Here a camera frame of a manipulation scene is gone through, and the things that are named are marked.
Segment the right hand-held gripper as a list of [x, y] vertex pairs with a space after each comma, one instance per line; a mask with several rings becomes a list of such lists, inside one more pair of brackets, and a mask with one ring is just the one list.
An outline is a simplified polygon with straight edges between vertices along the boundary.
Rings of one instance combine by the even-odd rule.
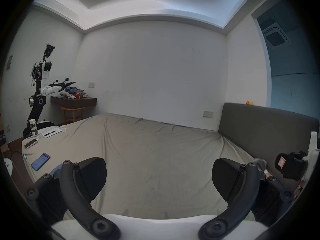
[[290, 154], [281, 153], [275, 159], [275, 168], [283, 178], [300, 182], [299, 193], [309, 182], [319, 158], [318, 134], [311, 132], [308, 154], [303, 151]]

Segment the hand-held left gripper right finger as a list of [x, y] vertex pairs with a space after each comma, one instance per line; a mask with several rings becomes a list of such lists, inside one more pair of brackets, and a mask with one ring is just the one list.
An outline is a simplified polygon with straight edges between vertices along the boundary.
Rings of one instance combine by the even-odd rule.
[[213, 164], [212, 181], [228, 206], [200, 228], [200, 240], [223, 239], [250, 212], [256, 222], [270, 227], [286, 213], [295, 198], [292, 190], [274, 176], [267, 178], [255, 162], [244, 164], [219, 158]]

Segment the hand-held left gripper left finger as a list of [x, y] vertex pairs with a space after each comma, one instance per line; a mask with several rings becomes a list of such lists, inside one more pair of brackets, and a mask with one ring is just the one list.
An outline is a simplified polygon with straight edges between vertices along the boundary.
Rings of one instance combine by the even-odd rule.
[[99, 240], [119, 240], [118, 226], [96, 212], [91, 202], [105, 186], [106, 162], [92, 157], [82, 162], [65, 160], [60, 169], [44, 174], [26, 190], [26, 202], [47, 226], [63, 220], [67, 211]]

